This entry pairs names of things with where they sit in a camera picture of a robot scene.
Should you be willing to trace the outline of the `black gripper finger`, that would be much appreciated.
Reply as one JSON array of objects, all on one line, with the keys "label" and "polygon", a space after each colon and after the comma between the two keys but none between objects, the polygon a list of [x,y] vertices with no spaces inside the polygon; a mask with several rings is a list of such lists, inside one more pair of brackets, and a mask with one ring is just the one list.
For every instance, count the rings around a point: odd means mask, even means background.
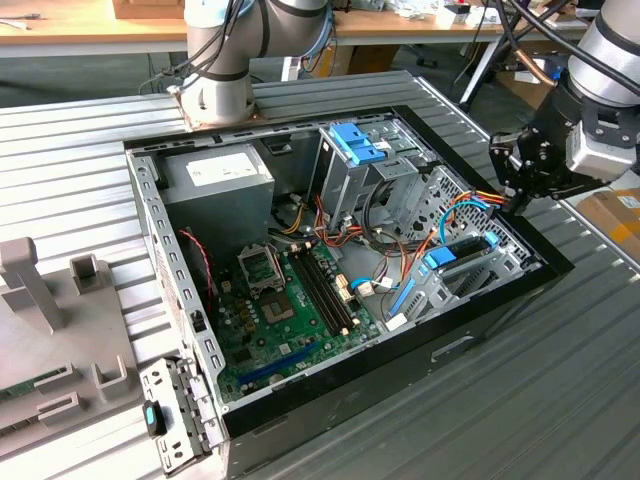
[{"label": "black gripper finger", "polygon": [[529,203],[536,199],[562,200],[607,185],[607,181],[581,174],[525,178],[515,185],[516,193],[510,199],[510,213],[521,215]]},{"label": "black gripper finger", "polygon": [[518,141],[522,131],[499,132],[490,137],[489,156],[499,183],[507,197],[506,209],[524,209],[524,161],[520,157]]}]

